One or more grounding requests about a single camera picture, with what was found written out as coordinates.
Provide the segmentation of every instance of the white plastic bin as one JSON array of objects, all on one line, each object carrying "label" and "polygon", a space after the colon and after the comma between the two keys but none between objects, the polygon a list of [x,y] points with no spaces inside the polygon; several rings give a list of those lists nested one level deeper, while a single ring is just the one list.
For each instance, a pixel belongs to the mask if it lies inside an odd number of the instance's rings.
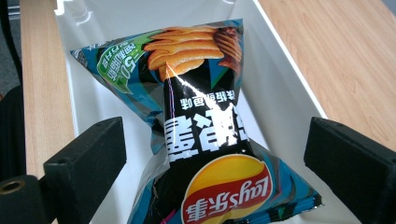
[{"label": "white plastic bin", "polygon": [[304,166],[311,117],[326,115],[256,0],[58,0],[55,14],[66,56],[76,135],[97,121],[123,117],[128,161],[92,223],[126,223],[141,173],[151,158],[150,128],[93,79],[69,50],[167,26],[228,19],[244,20],[244,95],[238,106],[249,124],[247,134],[308,181],[325,204],[285,223],[359,223]]}]

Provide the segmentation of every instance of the light wood tabletop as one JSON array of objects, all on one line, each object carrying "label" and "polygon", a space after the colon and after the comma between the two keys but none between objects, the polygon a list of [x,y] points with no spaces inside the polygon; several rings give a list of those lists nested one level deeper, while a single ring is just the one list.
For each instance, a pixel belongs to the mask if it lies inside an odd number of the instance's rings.
[{"label": "light wood tabletop", "polygon": [[[261,0],[329,119],[396,150],[396,19],[380,0]],[[21,0],[28,174],[74,139],[56,1]]]}]

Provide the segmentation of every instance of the green label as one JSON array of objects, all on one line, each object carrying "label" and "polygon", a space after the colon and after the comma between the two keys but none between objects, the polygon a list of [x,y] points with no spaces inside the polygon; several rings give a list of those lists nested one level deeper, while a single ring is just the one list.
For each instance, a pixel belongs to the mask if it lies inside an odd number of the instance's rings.
[{"label": "green label", "polygon": [[140,35],[106,49],[97,64],[101,77],[117,90],[133,94],[128,88],[128,80],[131,78],[137,61],[145,53],[142,46],[151,41],[149,39],[151,35],[159,32],[161,30]]}]

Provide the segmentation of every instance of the snack package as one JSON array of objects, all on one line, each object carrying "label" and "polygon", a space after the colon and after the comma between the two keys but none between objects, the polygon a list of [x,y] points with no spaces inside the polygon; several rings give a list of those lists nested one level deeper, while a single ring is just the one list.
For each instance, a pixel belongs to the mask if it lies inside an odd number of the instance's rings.
[{"label": "snack package", "polygon": [[143,173],[128,223],[267,223],[321,205],[245,132],[236,109],[242,20],[169,27],[71,53],[151,127],[152,152],[166,152]]}]

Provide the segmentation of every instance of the gray floor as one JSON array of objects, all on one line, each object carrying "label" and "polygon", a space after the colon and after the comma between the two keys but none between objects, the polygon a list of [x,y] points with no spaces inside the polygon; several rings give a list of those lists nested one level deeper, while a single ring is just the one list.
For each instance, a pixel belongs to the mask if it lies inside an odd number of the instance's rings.
[{"label": "gray floor", "polygon": [[[396,15],[396,0],[383,0],[385,5]],[[16,6],[19,0],[8,0],[9,6]],[[21,25],[20,20],[10,21],[11,32],[17,51],[21,57]],[[4,39],[3,32],[0,32],[0,94],[6,95],[9,90],[20,85],[18,74],[15,70],[14,63],[9,56],[9,51]]]}]

